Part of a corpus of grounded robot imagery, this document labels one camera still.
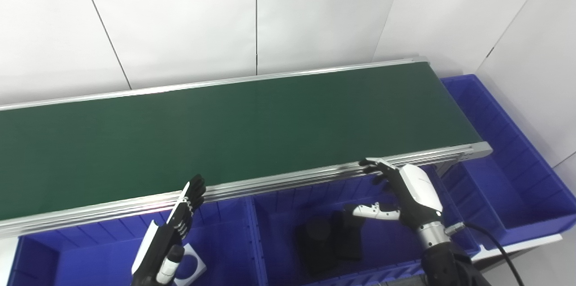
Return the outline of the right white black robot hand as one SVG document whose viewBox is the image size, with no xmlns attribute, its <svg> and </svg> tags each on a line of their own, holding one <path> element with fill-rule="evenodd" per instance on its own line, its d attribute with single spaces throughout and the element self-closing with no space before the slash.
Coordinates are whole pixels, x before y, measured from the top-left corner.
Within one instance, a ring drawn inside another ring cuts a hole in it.
<svg viewBox="0 0 576 286">
<path fill-rule="evenodd" d="M 359 161 L 365 174 L 377 174 L 374 184 L 387 181 L 387 187 L 396 196 L 398 206 L 374 203 L 358 205 L 352 215 L 379 220 L 399 220 L 401 224 L 417 230 L 427 224 L 442 223 L 444 207 L 427 173 L 420 167 L 406 164 L 397 167 L 383 158 L 365 158 Z"/>
</svg>

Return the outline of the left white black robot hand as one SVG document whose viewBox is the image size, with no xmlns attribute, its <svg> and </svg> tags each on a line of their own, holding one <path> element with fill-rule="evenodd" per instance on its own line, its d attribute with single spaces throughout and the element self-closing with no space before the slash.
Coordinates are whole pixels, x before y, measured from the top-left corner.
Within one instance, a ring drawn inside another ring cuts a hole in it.
<svg viewBox="0 0 576 286">
<path fill-rule="evenodd" d="M 179 194 L 166 223 L 151 221 L 131 267 L 132 286 L 189 286 L 206 272 L 206 264 L 193 247 L 183 243 L 205 192 L 204 178 L 195 175 Z M 178 267 L 186 256 L 196 259 L 196 270 L 189 277 L 178 278 Z"/>
</svg>

